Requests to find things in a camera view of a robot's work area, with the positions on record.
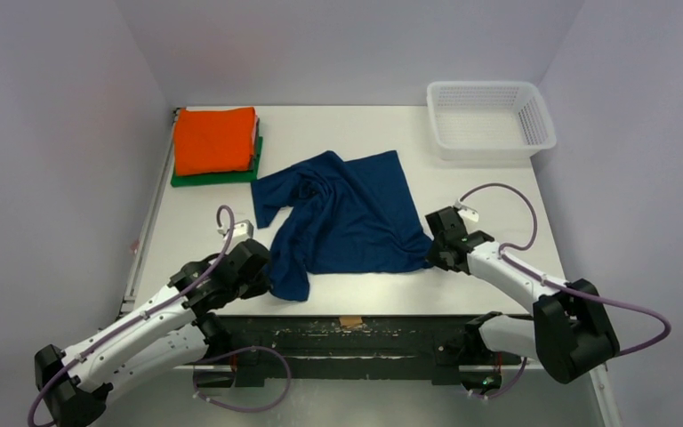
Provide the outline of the blue t shirt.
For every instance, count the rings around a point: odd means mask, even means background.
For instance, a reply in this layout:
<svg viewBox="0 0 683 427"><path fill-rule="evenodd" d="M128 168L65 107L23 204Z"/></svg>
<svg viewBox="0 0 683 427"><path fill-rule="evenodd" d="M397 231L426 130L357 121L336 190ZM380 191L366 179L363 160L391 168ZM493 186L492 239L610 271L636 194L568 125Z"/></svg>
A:
<svg viewBox="0 0 683 427"><path fill-rule="evenodd" d="M432 240L421 224L395 150L344 160L333 151L251 184L256 225L291 212L270 245L279 299L309 299L310 275L427 269Z"/></svg>

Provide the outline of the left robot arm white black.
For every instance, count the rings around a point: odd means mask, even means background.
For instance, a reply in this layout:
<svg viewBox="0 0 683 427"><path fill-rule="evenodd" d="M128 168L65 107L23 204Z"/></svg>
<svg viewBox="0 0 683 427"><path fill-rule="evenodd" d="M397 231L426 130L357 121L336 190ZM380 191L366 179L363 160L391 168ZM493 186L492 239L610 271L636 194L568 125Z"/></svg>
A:
<svg viewBox="0 0 683 427"><path fill-rule="evenodd" d="M44 404L51 426L89 426L112 400L165 370L229 355L229 339L214 312L236 300L266 294L269 249L252 238L225 252L187 262L139 308L66 348L48 344L34 356L37 398L28 411L36 425Z"/></svg>

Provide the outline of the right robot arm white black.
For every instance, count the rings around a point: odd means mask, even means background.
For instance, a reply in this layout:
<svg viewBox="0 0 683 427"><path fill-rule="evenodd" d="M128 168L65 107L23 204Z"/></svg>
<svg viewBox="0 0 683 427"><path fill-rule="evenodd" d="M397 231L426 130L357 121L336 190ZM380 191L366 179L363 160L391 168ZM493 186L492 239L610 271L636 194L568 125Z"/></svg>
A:
<svg viewBox="0 0 683 427"><path fill-rule="evenodd" d="M427 260L494 286L525 308L530 319L498 311L465 327L466 355L484 362L509 352L541 363L559 383L570 383L620 355L621 346L597 288L586 279L558 284L554 278L511 259L484 231L468 231L460 210L426 216L433 241Z"/></svg>

